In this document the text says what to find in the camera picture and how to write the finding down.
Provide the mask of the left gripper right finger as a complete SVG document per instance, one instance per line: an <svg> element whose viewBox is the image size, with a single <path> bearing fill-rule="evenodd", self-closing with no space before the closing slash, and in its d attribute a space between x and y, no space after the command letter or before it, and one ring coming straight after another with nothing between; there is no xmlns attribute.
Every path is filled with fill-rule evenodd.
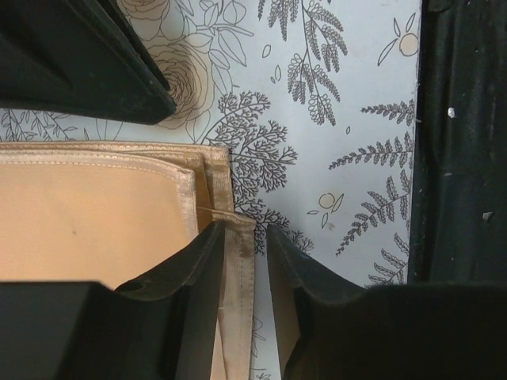
<svg viewBox="0 0 507 380"><path fill-rule="evenodd" d="M284 379L503 379L506 287L431 283L363 288L266 234Z"/></svg>

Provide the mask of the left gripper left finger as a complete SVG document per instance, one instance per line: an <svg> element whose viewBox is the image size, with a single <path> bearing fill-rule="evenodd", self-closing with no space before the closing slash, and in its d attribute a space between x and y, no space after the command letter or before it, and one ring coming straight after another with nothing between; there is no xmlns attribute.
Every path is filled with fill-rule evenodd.
<svg viewBox="0 0 507 380"><path fill-rule="evenodd" d="M97 282L1 285L4 379L207 379L225 226L111 290Z"/></svg>

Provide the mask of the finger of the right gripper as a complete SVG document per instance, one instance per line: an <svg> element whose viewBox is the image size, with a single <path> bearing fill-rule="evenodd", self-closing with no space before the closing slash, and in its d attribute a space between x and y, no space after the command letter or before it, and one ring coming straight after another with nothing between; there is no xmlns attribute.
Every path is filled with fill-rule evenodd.
<svg viewBox="0 0 507 380"><path fill-rule="evenodd" d="M3 1L1 106L153 125L176 103L114 1Z"/></svg>

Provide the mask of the orange satin napkin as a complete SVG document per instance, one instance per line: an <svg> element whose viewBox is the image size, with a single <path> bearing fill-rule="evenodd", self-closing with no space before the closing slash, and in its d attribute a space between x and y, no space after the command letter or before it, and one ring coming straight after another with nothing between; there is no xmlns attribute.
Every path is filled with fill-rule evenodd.
<svg viewBox="0 0 507 380"><path fill-rule="evenodd" d="M225 225L211 377L250 374L255 221L234 212L227 150L155 142L4 142L2 280L115 288Z"/></svg>

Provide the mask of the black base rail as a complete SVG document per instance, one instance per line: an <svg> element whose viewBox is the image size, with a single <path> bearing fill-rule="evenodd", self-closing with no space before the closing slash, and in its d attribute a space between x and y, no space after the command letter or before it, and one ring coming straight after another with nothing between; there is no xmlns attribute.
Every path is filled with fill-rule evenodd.
<svg viewBox="0 0 507 380"><path fill-rule="evenodd" d="M506 4L425 1L408 280L506 280Z"/></svg>

